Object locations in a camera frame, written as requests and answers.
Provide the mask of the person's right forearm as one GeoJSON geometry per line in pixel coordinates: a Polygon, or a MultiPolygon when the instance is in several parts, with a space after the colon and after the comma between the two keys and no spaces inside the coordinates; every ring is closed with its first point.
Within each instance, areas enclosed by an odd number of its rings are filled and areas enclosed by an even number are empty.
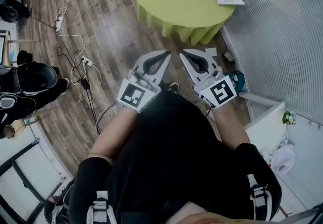
{"type": "Polygon", "coordinates": [[[231,150],[241,144],[250,144],[250,139],[235,116],[234,110],[227,103],[212,110],[222,142],[231,150]]]}

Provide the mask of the person's left forearm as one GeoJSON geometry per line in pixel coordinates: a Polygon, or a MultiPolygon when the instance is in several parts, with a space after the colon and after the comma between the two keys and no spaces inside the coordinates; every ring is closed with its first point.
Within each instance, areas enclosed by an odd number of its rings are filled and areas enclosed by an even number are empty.
{"type": "Polygon", "coordinates": [[[128,141],[128,136],[138,115],[139,113],[137,111],[123,107],[101,132],[88,158],[102,158],[110,165],[113,165],[128,141]]]}

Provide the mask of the white plastic bag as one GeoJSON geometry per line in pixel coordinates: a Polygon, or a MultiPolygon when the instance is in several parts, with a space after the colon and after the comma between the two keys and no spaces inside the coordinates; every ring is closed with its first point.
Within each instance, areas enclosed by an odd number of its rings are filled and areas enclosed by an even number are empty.
{"type": "Polygon", "coordinates": [[[272,155],[270,165],[274,173],[284,175],[295,163],[295,146],[285,144],[278,148],[272,155]]]}

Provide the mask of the white table black frame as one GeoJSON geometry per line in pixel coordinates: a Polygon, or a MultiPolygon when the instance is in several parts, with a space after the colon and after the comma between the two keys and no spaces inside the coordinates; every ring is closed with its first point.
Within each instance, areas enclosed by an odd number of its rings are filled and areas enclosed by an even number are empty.
{"type": "Polygon", "coordinates": [[[0,224],[45,224],[46,199],[72,178],[44,142],[0,140],[0,224]]]}

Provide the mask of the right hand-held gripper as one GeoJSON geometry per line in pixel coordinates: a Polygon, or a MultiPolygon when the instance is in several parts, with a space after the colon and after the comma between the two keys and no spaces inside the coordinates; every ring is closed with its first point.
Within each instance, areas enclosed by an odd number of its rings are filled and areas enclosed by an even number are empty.
{"type": "Polygon", "coordinates": [[[184,49],[180,52],[180,59],[195,84],[194,91],[212,109],[221,107],[237,96],[230,77],[223,74],[222,68],[210,54],[184,49]]]}

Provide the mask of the black bag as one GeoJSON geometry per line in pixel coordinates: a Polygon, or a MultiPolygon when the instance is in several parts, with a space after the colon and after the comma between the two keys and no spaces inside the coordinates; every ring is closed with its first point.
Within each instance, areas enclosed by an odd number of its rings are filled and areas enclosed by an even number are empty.
{"type": "Polygon", "coordinates": [[[0,17],[6,22],[13,23],[19,18],[29,18],[30,10],[17,0],[0,0],[0,17]]]}

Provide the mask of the person's black clothing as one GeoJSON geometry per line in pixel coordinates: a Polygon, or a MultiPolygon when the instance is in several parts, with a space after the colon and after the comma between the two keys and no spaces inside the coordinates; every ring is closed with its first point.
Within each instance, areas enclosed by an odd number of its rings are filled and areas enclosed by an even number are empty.
{"type": "Polygon", "coordinates": [[[113,165],[98,157],[80,163],[70,224],[89,224],[98,191],[107,192],[117,224],[175,222],[184,206],[266,221],[282,197],[255,145],[231,150],[197,106],[172,92],[160,93],[139,113],[113,165]]]}

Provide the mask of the teal fabric item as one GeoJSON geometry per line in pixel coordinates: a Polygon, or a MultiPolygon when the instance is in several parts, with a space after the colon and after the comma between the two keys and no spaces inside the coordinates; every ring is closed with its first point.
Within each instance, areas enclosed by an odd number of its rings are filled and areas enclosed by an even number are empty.
{"type": "Polygon", "coordinates": [[[244,85],[245,85],[245,77],[242,72],[239,70],[236,70],[233,72],[233,81],[235,84],[235,91],[239,93],[240,91],[243,90],[244,85]]]}

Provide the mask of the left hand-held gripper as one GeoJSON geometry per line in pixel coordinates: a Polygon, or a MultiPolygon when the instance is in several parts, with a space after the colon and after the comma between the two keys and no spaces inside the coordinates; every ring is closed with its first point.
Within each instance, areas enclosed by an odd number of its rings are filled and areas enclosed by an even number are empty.
{"type": "Polygon", "coordinates": [[[161,92],[160,83],[171,61],[169,50],[156,50],[142,55],[124,79],[117,102],[138,113],[161,92]]]}

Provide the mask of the small flower plant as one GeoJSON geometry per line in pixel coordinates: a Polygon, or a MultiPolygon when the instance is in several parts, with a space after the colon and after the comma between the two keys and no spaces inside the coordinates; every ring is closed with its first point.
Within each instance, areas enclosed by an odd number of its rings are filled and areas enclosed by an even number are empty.
{"type": "Polygon", "coordinates": [[[285,125],[295,125],[296,114],[292,110],[286,110],[283,114],[282,122],[285,125]]]}

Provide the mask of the white furniture frame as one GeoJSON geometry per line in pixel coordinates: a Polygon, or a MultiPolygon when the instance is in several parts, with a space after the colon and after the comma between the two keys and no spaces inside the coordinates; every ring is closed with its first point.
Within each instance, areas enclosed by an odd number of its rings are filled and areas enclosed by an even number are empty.
{"type": "Polygon", "coordinates": [[[251,120],[244,127],[250,142],[264,157],[268,157],[269,153],[283,140],[283,135],[286,132],[286,125],[282,120],[285,103],[246,92],[240,92],[239,96],[269,107],[267,111],[251,120]]]}

